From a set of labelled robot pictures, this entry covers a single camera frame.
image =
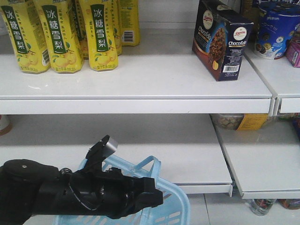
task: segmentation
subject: blue plastic basket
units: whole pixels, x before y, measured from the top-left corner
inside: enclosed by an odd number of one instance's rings
[[[143,169],[151,163],[149,171]],[[156,188],[163,192],[164,203],[155,208],[145,208],[142,211],[122,217],[110,219],[106,216],[66,216],[55,217],[53,225],[189,225],[190,203],[186,194],[178,186],[159,177],[161,162],[154,156],[149,156],[138,165],[134,165],[115,155],[108,157],[102,166],[102,170],[117,167],[126,176],[153,177]]]

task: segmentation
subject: chocofills box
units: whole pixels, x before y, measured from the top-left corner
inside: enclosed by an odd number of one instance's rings
[[[201,0],[193,51],[217,81],[237,80],[253,22],[218,0]]]

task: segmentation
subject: brand logo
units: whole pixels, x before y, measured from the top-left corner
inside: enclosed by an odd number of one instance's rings
[[[211,17],[205,15],[204,18],[203,18],[203,20],[204,21],[211,21],[212,22],[213,19]]]
[[[208,31],[205,31],[201,26],[198,29],[199,33],[201,33],[208,41],[211,39],[211,35]]]
[[[212,12],[209,10],[206,10],[203,13],[203,25],[204,27],[209,30],[212,27],[212,24],[214,22],[214,17],[212,16]]]
[[[239,41],[239,42],[234,42],[234,41],[230,41],[228,43],[229,46],[244,46],[246,45],[247,41]]]
[[[247,29],[244,27],[237,28],[233,33],[233,38],[237,41],[241,41],[245,39],[247,36]]]

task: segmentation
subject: barcode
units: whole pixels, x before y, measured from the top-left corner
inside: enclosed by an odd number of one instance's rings
[[[43,51],[42,55],[43,55],[43,65],[45,66],[50,61],[49,54],[48,54],[48,49],[46,49],[45,51]]]
[[[239,70],[239,65],[237,66],[224,66],[223,72],[235,73]]]
[[[134,32],[133,30],[124,31],[123,42],[133,42],[134,41]]]

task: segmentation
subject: yellow beverage bottle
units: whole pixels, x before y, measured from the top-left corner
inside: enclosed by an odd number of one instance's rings
[[[70,0],[34,0],[49,50],[50,63],[58,73],[75,73],[83,66]]]
[[[0,0],[0,12],[21,71],[38,74],[50,68],[43,28],[32,0]]]
[[[140,43],[138,0],[119,1],[122,45],[136,46]]]
[[[113,36],[116,42],[117,54],[122,54],[122,42],[121,42],[121,30],[119,20],[119,5],[120,0],[112,0],[112,24],[113,24]]]
[[[111,1],[79,0],[88,37],[90,67],[96,71],[118,66]]]
[[[83,13],[79,4],[79,0],[71,0],[73,19],[76,27],[76,33],[82,50],[83,58],[89,59],[88,39],[86,37]]]

